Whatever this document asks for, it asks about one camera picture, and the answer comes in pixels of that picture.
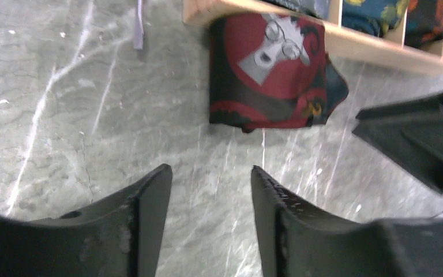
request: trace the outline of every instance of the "white vein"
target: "white vein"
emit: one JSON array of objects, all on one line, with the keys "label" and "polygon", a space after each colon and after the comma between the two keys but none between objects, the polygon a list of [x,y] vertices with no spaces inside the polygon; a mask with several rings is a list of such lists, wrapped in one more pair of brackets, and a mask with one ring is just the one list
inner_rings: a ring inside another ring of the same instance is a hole
[{"label": "white vein", "polygon": [[223,165],[223,169],[222,169],[221,173],[218,175],[218,178],[216,180],[215,200],[216,200],[216,195],[218,193],[218,186],[220,185],[220,178],[223,175],[223,173],[228,169],[228,156],[230,155],[230,148],[232,147],[233,141],[235,141],[235,129],[234,128],[232,129],[232,137],[230,138],[230,141],[228,142],[227,152],[225,154],[225,164]]},{"label": "white vein", "polygon": [[304,174],[301,174],[301,177],[299,178],[298,187],[296,188],[296,194],[298,194],[298,195],[299,195],[299,191],[301,189],[301,183],[303,182],[303,175]]},{"label": "white vein", "polygon": [[43,111],[46,107],[46,101],[48,93],[52,90],[52,87],[54,84],[62,79],[65,75],[69,74],[70,71],[81,65],[84,61],[89,59],[90,57],[109,49],[110,47],[119,46],[122,43],[128,41],[131,38],[130,36],[125,36],[120,39],[113,40],[109,45],[106,46],[99,46],[97,48],[94,48],[93,50],[89,51],[85,55],[82,54],[83,57],[78,58],[79,53],[83,50],[89,36],[90,36],[90,27],[91,27],[91,21],[94,13],[94,1],[90,0],[88,5],[88,10],[86,12],[86,15],[84,17],[83,25],[82,25],[82,33],[79,39],[79,43],[77,46],[77,49],[75,51],[74,56],[72,57],[71,62],[64,66],[62,69],[56,71],[56,65],[53,66],[52,74],[50,79],[48,80],[47,86],[42,93],[42,97],[38,101],[35,109],[35,113],[33,114],[33,118],[31,120],[31,128],[27,137],[27,149],[24,154],[24,161],[21,165],[20,172],[18,173],[18,177],[16,178],[16,181],[14,182],[13,187],[11,188],[11,194],[7,200],[7,205],[9,208],[6,211],[6,215],[9,215],[11,211],[14,208],[14,205],[16,203],[16,200],[18,198],[19,192],[20,192],[20,182],[22,180],[22,176],[24,174],[24,171],[26,169],[26,166],[28,165],[29,158],[31,157],[31,153],[33,151],[33,146],[35,144],[36,135],[39,127],[40,118],[43,114]]},{"label": "white vein", "polygon": [[21,169],[18,174],[18,178],[16,178],[16,181],[14,182],[14,186],[11,189],[11,195],[9,196],[9,198],[7,200],[7,204],[9,205],[9,208],[6,211],[6,215],[9,215],[11,213],[11,211],[14,208],[14,204],[16,203],[16,200],[18,198],[18,195],[20,192],[19,186],[20,186],[20,182],[22,179],[22,175],[24,173],[26,165],[28,164],[29,157],[31,156],[31,152],[33,151],[33,146],[35,145],[36,133],[38,131],[38,123],[40,121],[40,117],[42,116],[43,110],[46,107],[48,92],[51,90],[51,88],[54,84],[54,78],[53,78],[54,76],[55,76],[55,65],[52,70],[52,77],[49,79],[47,87],[46,87],[45,91],[43,92],[42,97],[38,101],[38,104],[36,105],[35,114],[33,115],[33,118],[31,119],[31,129],[29,131],[29,135],[28,135],[28,139],[27,139],[28,149],[25,152],[24,161],[23,161],[23,164],[21,165]]},{"label": "white vein", "polygon": [[87,6],[87,11],[84,16],[84,21],[82,22],[82,32],[79,38],[79,43],[77,45],[76,52],[72,57],[72,61],[76,61],[79,58],[80,52],[84,48],[86,42],[89,40],[89,36],[91,34],[91,22],[94,14],[94,0],[89,0],[89,4]]},{"label": "white vein", "polygon": [[223,277],[226,277],[227,273],[228,273],[228,265],[230,263],[230,256],[231,256],[231,253],[232,253],[232,245],[233,245],[234,240],[235,240],[234,232],[235,232],[235,229],[236,229],[237,224],[238,224],[238,219],[239,219],[239,217],[237,217],[236,220],[234,221],[234,224],[232,226],[232,230],[230,231],[230,233],[231,233],[231,236],[230,236],[231,237],[231,242],[230,242],[230,246],[228,247],[228,251],[227,251],[227,260],[225,261],[225,273],[223,274]]},{"label": "white vein", "polygon": [[281,171],[281,178],[279,178],[279,183],[282,184],[284,181],[284,175],[286,173],[286,167],[288,167],[288,165],[291,165],[291,160],[293,159],[293,151],[295,149],[295,145],[296,145],[296,141],[298,139],[298,135],[299,135],[299,131],[296,132],[296,136],[295,139],[293,140],[293,145],[291,146],[291,150],[290,153],[288,154],[288,156],[286,157],[286,162],[284,163],[283,169]]},{"label": "white vein", "polygon": [[166,266],[166,264],[168,263],[168,261],[172,258],[172,257],[175,257],[175,255],[179,252],[179,251],[181,251],[182,249],[184,249],[184,247],[187,245],[187,243],[188,242],[190,242],[190,240],[191,240],[191,237],[196,233],[196,231],[200,228],[200,225],[201,225],[201,222],[203,222],[204,220],[206,220],[208,217],[207,217],[207,214],[208,214],[208,209],[205,209],[205,212],[204,212],[204,214],[203,214],[203,216],[198,220],[198,225],[195,225],[192,229],[191,229],[191,232],[189,233],[189,235],[187,235],[187,237],[185,238],[185,239],[183,239],[181,242],[179,242],[178,244],[177,244],[177,246],[175,247],[175,249],[174,249],[174,251],[169,255],[169,256],[167,256],[167,258],[165,258],[164,259],[164,261],[162,262],[162,264],[161,265],[159,265],[158,267],[157,267],[157,270],[162,270],[165,266]]},{"label": "white vein", "polygon": [[240,276],[240,274],[242,273],[242,269],[244,268],[243,265],[245,264],[245,261],[247,260],[247,257],[249,256],[249,253],[250,253],[250,250],[252,249],[252,246],[253,246],[253,244],[251,244],[249,246],[249,248],[247,249],[247,252],[245,252],[245,255],[243,255],[243,259],[242,259],[240,265],[238,266],[237,271],[236,271],[234,277]]},{"label": "white vein", "polygon": [[262,169],[265,169],[266,164],[266,129],[262,129]]},{"label": "white vein", "polygon": [[101,112],[103,111],[104,101],[106,100],[106,97],[110,93],[110,86],[113,80],[113,70],[116,67],[116,59],[118,56],[118,51],[119,51],[119,45],[117,45],[115,47],[115,50],[113,51],[113,58],[111,61],[110,69],[108,71],[108,83],[106,83],[106,86],[104,87],[103,96],[101,97],[101,103],[99,104],[99,110],[97,111],[96,119],[94,120],[94,125],[92,127],[92,132],[91,132],[93,134],[96,132],[97,125],[99,123],[99,117],[101,116]]},{"label": "white vein", "polygon": [[[309,194],[309,192],[310,192],[311,186],[314,185],[313,186],[313,189],[314,189],[314,203],[316,203],[316,201],[317,201],[317,193],[318,193],[317,189],[318,188],[317,188],[317,183],[315,181],[317,179],[317,171],[318,171],[317,170],[317,163],[318,163],[318,160],[320,158],[320,153],[321,152],[322,152],[322,144],[320,144],[320,146],[318,147],[317,155],[315,156],[315,160],[313,162],[313,166],[311,167],[311,170],[310,170],[310,172],[308,174],[308,179],[306,180],[306,183],[305,183],[305,190],[303,191],[303,196],[306,197]],[[298,188],[296,189],[296,193],[297,194],[299,193],[299,191],[301,189],[302,181],[303,181],[303,174],[301,175],[301,178],[300,178],[299,184],[298,184]]]},{"label": "white vein", "polygon": [[[193,166],[193,172],[191,173],[191,185],[194,186],[194,173],[196,172],[196,169],[198,168],[198,158],[200,156],[200,149],[201,149],[201,129],[202,125],[198,128],[198,148],[196,149],[196,157],[194,158],[194,166]],[[189,196],[189,205],[190,207],[193,205],[193,194]]]},{"label": "white vein", "polygon": [[[361,83],[361,77],[362,77],[362,73],[364,71],[364,67],[366,66],[366,64],[364,64],[361,68],[361,73],[359,74],[359,78],[358,78],[358,82],[356,84],[356,91],[359,88],[359,84]],[[351,107],[349,109],[349,115],[350,116],[351,112],[352,112],[352,108],[354,107],[354,101],[356,99],[356,94],[354,94],[354,97],[352,98],[352,102],[351,102]],[[346,132],[347,132],[347,127],[349,126],[349,120],[346,121],[346,125],[344,127],[344,133],[342,134],[342,139],[340,140],[340,145],[339,145],[339,150],[337,151],[337,158],[335,159],[335,164],[333,165],[333,170],[332,170],[332,174],[330,175],[330,179],[327,183],[327,186],[325,187],[325,192],[324,192],[324,196],[327,196],[328,190],[330,188],[330,185],[332,184],[333,181],[333,176],[335,174],[335,170],[337,169],[337,164],[339,163],[339,159],[340,159],[340,154],[342,153],[342,145],[344,145],[344,138],[346,137]]]}]

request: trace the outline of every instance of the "gray marble floor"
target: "gray marble floor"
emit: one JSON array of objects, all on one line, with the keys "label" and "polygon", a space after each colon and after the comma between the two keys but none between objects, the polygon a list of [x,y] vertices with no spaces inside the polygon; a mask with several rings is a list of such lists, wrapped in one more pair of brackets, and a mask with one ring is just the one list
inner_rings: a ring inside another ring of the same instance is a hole
[{"label": "gray marble floor", "polygon": [[351,134],[362,107],[443,89],[430,78],[335,58],[351,93],[326,126],[242,134],[207,124],[204,31],[180,0],[0,3],[0,214],[58,216],[161,163],[174,183],[158,276],[261,276],[249,172],[263,166],[340,216],[430,216],[433,193]]}]

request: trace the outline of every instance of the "blue patterned cloth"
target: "blue patterned cloth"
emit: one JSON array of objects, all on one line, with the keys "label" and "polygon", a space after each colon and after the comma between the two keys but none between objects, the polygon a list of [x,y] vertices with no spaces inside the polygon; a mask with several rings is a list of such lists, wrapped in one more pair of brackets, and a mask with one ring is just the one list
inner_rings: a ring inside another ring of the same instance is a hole
[{"label": "blue patterned cloth", "polygon": [[383,37],[401,23],[408,0],[344,0],[342,26]]}]

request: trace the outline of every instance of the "colorful fabric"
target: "colorful fabric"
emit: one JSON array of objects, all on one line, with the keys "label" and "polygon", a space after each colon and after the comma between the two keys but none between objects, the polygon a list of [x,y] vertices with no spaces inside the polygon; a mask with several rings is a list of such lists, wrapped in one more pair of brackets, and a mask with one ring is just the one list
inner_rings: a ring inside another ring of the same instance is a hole
[{"label": "colorful fabric", "polygon": [[443,0],[410,0],[405,45],[421,48],[443,39]]},{"label": "colorful fabric", "polygon": [[313,17],[328,19],[330,0],[263,0],[274,5],[308,14]]},{"label": "colorful fabric", "polygon": [[383,37],[401,23],[408,0],[344,0],[342,26]]},{"label": "colorful fabric", "polygon": [[320,24],[240,14],[215,21],[210,35],[210,123],[244,132],[325,124],[347,97]]}]

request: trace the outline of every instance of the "screw hole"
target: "screw hole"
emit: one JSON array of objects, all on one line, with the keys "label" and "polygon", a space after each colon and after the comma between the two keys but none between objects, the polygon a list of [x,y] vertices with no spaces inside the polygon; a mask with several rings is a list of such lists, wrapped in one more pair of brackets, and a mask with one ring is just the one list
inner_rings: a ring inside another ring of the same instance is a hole
[{"label": "screw hole", "polygon": [[66,213],[66,214],[62,215],[60,217],[60,219],[78,218],[81,215],[82,215],[82,212],[80,212],[80,211],[73,211],[73,212],[69,212],[69,213]]}]

